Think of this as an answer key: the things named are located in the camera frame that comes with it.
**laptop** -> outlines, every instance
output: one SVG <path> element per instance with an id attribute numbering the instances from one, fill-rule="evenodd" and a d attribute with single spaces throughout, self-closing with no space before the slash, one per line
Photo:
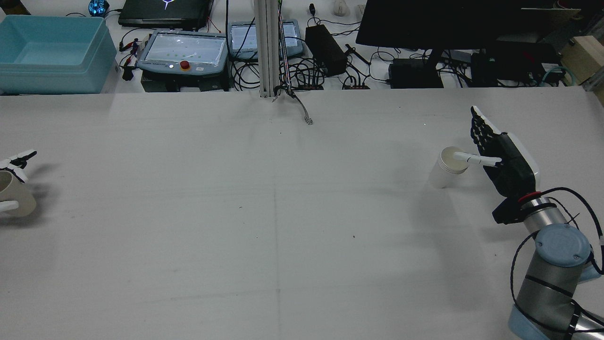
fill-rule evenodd
<path id="1" fill-rule="evenodd" d="M 126 0 L 118 23 L 128 27 L 181 28 L 205 26 L 211 0 Z"/>

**white paper cup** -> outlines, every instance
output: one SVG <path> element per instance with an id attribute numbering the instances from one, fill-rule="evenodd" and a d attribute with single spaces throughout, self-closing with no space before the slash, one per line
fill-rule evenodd
<path id="1" fill-rule="evenodd" d="M 467 169 L 468 163 L 454 159 L 454 152 L 463 152 L 463 150 L 455 146 L 449 146 L 440 152 L 439 158 L 428 176 L 428 181 L 433 187 L 446 188 L 455 180 L 457 175 L 462 174 Z"/>
<path id="2" fill-rule="evenodd" d="M 16 217 L 29 215 L 36 208 L 36 200 L 27 187 L 10 171 L 0 171 L 0 202 L 17 201 L 17 209 L 5 211 Z"/>

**light blue plastic bin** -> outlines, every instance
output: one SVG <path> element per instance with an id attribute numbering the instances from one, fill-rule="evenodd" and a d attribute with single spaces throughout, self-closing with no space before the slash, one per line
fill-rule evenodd
<path id="1" fill-rule="evenodd" d="M 116 53 L 103 18 L 7 15 L 0 22 L 0 89 L 100 93 Z"/>

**computer monitor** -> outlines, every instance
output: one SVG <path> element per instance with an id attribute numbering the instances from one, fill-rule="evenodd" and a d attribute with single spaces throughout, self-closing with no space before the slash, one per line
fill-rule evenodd
<path id="1" fill-rule="evenodd" d="M 408 88 L 443 87 L 436 66 L 444 50 L 483 48 L 520 9 L 520 0 L 367 0 L 356 43 L 432 50 L 427 61 L 397 60 Z"/>

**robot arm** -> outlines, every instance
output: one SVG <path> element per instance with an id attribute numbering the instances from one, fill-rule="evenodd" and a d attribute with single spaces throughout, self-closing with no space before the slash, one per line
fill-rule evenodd
<path id="1" fill-rule="evenodd" d="M 508 326 L 524 340 L 604 339 L 602 332 L 583 333 L 601 331 L 602 318 L 573 300 L 585 269 L 593 269 L 591 264 L 586 266 L 592 256 L 589 241 L 581 231 L 566 224 L 549 199 L 534 195 L 521 207 L 532 211 L 524 224 L 529 230 L 536 229 L 526 239 L 535 239 L 535 253 L 514 299 Z"/>
<path id="2" fill-rule="evenodd" d="M 537 191 L 539 168 L 520 141 L 497 129 L 477 107 L 473 106 L 471 112 L 471 136 L 478 152 L 501 159 L 496 167 L 484 167 L 505 197 L 493 217 L 497 223 L 523 222 L 531 233 L 523 244 L 532 238 L 535 242 L 536 250 L 518 297 L 514 296 L 510 329 L 523 340 L 604 340 L 603 319 L 573 300 L 579 283 L 601 274 L 592 265 L 589 241 Z M 510 284 L 513 295 L 512 278 Z"/>

